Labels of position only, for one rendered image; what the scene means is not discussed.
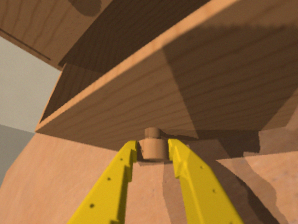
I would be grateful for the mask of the brown wooden drawer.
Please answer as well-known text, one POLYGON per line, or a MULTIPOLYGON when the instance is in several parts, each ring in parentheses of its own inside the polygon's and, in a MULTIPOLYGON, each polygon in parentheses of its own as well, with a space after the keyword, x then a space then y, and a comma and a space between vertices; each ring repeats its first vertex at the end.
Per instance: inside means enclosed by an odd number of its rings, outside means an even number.
POLYGON ((297 106, 298 0, 113 0, 35 133, 118 152, 136 140, 138 162, 161 163, 169 138, 286 127, 297 106))
POLYGON ((96 0, 0 0, 0 28, 52 59, 96 0))

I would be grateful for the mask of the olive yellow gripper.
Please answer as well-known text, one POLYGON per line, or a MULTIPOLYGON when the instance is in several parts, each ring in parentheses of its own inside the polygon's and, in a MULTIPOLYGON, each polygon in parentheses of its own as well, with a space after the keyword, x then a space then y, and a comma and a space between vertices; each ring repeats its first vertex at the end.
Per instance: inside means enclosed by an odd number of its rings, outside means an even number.
MULTIPOLYGON (((213 172, 187 145, 168 139, 169 160, 180 179, 188 224, 245 224, 213 172)), ((137 163, 137 141, 117 153, 67 224, 125 224, 128 182, 137 163)))

